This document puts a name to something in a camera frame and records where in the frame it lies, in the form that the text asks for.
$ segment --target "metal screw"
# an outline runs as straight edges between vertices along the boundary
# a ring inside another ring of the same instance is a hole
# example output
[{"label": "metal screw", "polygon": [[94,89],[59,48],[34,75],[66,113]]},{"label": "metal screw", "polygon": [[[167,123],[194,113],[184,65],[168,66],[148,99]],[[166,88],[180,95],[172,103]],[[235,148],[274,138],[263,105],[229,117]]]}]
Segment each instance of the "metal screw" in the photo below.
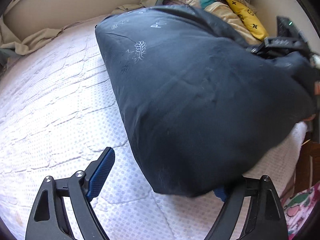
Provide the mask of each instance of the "metal screw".
[{"label": "metal screw", "polygon": [[262,178],[263,178],[264,181],[270,181],[271,180],[270,177],[267,176],[267,175],[263,175]]},{"label": "metal screw", "polygon": [[50,182],[52,180],[52,177],[51,176],[46,176],[44,178],[44,182]]},{"label": "metal screw", "polygon": [[77,171],[76,172],[76,177],[82,177],[84,175],[84,172],[83,171]]}]

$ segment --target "pile of blankets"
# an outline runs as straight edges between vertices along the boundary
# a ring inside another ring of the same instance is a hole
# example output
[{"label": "pile of blankets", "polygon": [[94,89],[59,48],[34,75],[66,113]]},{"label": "pile of blankets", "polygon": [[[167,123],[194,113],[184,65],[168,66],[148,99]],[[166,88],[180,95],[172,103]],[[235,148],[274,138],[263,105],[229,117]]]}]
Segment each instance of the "pile of blankets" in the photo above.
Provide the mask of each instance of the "pile of blankets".
[{"label": "pile of blankets", "polygon": [[164,0],[164,5],[184,4],[203,9],[229,23],[251,45],[268,36],[250,0]]}]

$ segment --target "wall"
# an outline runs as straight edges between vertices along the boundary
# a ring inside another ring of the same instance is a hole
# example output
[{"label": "wall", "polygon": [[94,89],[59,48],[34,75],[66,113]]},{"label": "wall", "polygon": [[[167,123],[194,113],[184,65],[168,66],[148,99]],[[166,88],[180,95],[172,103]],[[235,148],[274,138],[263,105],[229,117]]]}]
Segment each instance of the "wall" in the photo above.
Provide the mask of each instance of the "wall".
[{"label": "wall", "polygon": [[311,49],[320,53],[320,39],[296,0],[254,0],[252,4],[258,9],[257,16],[270,36],[276,36],[276,15],[289,17],[303,31]]},{"label": "wall", "polygon": [[21,40],[44,28],[65,25],[110,13],[140,0],[17,0],[4,14],[4,22]]}]

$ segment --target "yellow pillow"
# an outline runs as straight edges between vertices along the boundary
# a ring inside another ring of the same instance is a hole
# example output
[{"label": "yellow pillow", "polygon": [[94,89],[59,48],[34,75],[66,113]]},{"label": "yellow pillow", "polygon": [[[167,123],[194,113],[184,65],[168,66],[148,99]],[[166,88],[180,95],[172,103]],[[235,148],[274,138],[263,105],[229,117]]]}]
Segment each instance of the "yellow pillow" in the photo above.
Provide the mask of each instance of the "yellow pillow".
[{"label": "yellow pillow", "polygon": [[257,16],[247,6],[239,3],[236,0],[226,1],[233,12],[239,16],[254,37],[256,37],[258,40],[263,40],[265,37],[269,36]]}]

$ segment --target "polka dot blanket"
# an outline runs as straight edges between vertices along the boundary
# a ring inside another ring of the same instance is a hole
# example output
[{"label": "polka dot blanket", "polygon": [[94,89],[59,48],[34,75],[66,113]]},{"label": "polka dot blanket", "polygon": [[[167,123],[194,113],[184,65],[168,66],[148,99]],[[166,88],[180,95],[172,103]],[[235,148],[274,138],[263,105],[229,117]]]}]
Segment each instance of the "polka dot blanket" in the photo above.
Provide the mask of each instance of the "polka dot blanket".
[{"label": "polka dot blanket", "polygon": [[[0,216],[17,240],[23,240],[43,179],[69,177],[110,146],[116,162],[92,201],[109,238],[202,240],[222,201],[213,193],[189,199],[152,191],[133,158],[96,42],[94,27],[103,18],[64,30],[43,48],[9,64],[0,80]],[[268,174],[281,193],[295,169],[305,132],[305,124],[297,124],[246,176]],[[80,240],[70,200],[65,200]],[[248,205],[245,200],[232,239],[241,233]]]}]

